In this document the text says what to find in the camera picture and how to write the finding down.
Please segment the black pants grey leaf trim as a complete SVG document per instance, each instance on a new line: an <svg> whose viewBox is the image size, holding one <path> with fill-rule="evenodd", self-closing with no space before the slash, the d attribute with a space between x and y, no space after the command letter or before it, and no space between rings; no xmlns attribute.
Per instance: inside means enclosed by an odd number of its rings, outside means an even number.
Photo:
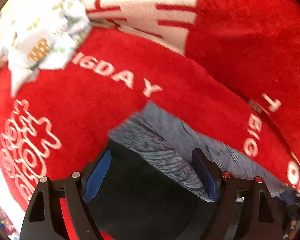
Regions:
<svg viewBox="0 0 300 240"><path fill-rule="evenodd" d="M196 148L237 178L261 176L272 197L286 189L261 165L152 102L110 132L108 147L110 168L87 204L113 239L199 237L215 206L192 163Z"/></svg>

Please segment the red blanket white characters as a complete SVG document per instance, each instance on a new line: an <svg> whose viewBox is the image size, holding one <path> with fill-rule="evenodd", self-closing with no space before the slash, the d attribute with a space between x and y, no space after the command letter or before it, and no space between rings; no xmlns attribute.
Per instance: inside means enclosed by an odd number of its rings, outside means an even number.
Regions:
<svg viewBox="0 0 300 240"><path fill-rule="evenodd" d="M0 0L0 13L38 1ZM0 61L0 169L23 221L42 177L83 171L149 102L300 193L296 0L79 1L91 31L64 69L11 97Z"/></svg>

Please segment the white patterned cloth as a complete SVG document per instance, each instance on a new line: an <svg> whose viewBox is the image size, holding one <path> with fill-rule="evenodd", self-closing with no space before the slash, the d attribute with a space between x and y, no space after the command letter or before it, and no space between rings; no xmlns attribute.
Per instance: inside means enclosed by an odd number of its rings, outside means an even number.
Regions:
<svg viewBox="0 0 300 240"><path fill-rule="evenodd" d="M91 31L79 0L39 0L0 13L0 61L11 72L11 97L40 70L64 69Z"/></svg>

